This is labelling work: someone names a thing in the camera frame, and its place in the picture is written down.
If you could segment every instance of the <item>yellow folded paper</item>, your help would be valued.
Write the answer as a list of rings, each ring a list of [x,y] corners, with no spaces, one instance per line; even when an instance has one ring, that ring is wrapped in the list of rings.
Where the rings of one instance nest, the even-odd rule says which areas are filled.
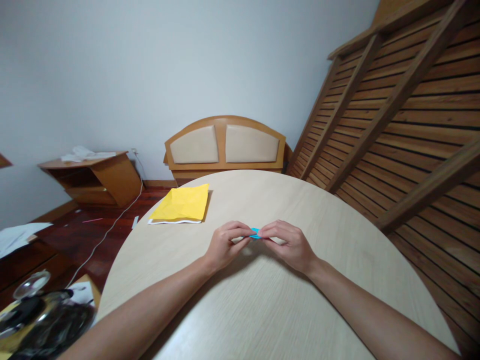
[[[149,224],[201,223],[207,207],[209,184],[171,189],[151,214]]]

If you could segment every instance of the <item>finger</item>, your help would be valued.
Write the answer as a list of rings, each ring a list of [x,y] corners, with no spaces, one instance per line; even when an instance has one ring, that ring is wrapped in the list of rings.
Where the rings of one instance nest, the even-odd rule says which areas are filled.
[[[293,225],[289,224],[289,223],[286,222],[286,221],[276,220],[276,221],[271,222],[271,223],[265,225],[264,227],[262,227],[262,228],[260,229],[260,231],[262,232],[262,231],[265,231],[265,230],[272,229],[272,228],[274,228],[274,227],[279,227],[279,228],[285,229],[285,230],[287,230],[287,231],[293,231],[294,228],[295,228]]]
[[[238,227],[238,228],[234,228],[232,230],[225,231],[225,234],[226,234],[228,240],[232,240],[232,239],[239,238],[239,237],[248,237],[250,235],[254,235],[255,231],[253,231],[250,228],[245,229],[245,228]]]
[[[250,241],[252,241],[252,238],[250,236],[244,237],[242,240],[237,242],[235,245],[233,245],[231,248],[235,251],[235,254],[239,254],[243,248],[245,248]]]
[[[278,245],[275,241],[270,239],[261,239],[261,242],[264,243],[265,246],[275,254],[280,255],[280,249],[282,248],[282,245]]]
[[[265,231],[260,231],[260,236],[262,238],[279,238],[286,242],[290,242],[294,238],[294,235],[295,234],[293,232],[279,226],[272,227],[271,229]]]
[[[226,224],[222,225],[220,228],[222,230],[232,230],[237,228],[250,230],[250,227],[248,225],[236,220],[229,221]]]

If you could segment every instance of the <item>white paper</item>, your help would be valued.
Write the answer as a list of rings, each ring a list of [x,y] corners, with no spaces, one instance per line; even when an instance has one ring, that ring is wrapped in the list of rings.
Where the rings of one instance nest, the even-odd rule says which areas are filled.
[[[90,305],[95,307],[94,292],[92,291],[90,281],[76,282],[69,289],[73,290],[71,301],[77,304],[87,304],[91,301]]]
[[[134,229],[137,226],[138,222],[139,222],[139,216],[137,215],[133,219],[133,224],[131,225],[131,228]]]
[[[85,160],[112,158],[117,155],[116,152],[93,152],[92,150],[89,150],[81,145],[75,146],[72,149],[72,152],[73,154],[64,155],[60,159],[63,162],[81,163]]]
[[[30,236],[51,225],[50,222],[31,222],[4,228],[0,231],[0,259],[27,245]]]
[[[189,224],[200,224],[202,221],[192,221],[192,220],[181,220],[181,221],[157,221],[154,222],[153,219],[148,220],[149,225],[156,225],[156,224],[181,224],[181,223],[189,223]]]

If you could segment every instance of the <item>wooden cabinet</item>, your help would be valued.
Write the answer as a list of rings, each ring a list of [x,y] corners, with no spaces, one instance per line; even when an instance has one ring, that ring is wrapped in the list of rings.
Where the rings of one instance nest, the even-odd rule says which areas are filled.
[[[63,162],[57,159],[38,166],[79,204],[121,208],[140,193],[141,180],[127,151],[98,160]]]
[[[40,239],[0,259],[0,310],[14,301],[15,289],[32,274],[47,270],[50,280],[43,288],[49,292],[63,289],[78,265]]]

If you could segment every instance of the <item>electrical cord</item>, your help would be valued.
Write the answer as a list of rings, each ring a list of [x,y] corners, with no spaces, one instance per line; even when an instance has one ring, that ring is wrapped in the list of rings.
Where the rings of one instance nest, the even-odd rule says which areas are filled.
[[[138,160],[138,163],[140,164],[142,170],[143,170],[143,174],[145,174],[145,169],[144,169],[144,166],[142,165],[142,162],[140,161],[139,157],[137,156],[136,153],[133,153],[135,155],[135,157],[137,158]],[[104,242],[104,240],[107,238],[107,235],[109,234],[110,230],[112,230],[114,227],[115,227],[115,224],[117,223],[117,221],[123,216],[123,214],[125,214],[125,212],[130,209],[132,207],[133,204],[135,204],[137,202],[137,200],[139,199],[140,195],[142,195],[142,188],[144,186],[144,181],[142,179],[142,175],[140,174],[140,193],[138,194],[138,196],[136,197],[136,199],[130,204],[129,207],[127,207],[125,210],[123,210],[123,212],[120,214],[119,217],[116,218],[115,222],[113,223],[113,225],[111,226],[111,228],[109,228],[105,235],[103,236],[103,239],[100,240],[100,242],[95,245],[95,247],[93,248],[93,250],[91,251],[91,254],[90,256],[88,257],[87,260],[84,261],[84,263],[82,265],[80,265],[80,267],[75,271],[75,274],[73,274],[70,282],[68,283],[68,285],[66,286],[66,288],[68,289],[68,287],[70,287],[70,285],[72,285],[72,283],[74,282],[75,280],[75,277],[77,276],[77,274],[79,273],[80,269],[83,268],[85,266],[86,263],[88,263],[90,261],[90,259],[92,258],[92,256],[94,255],[95,253],[95,250],[97,250],[97,248]]]

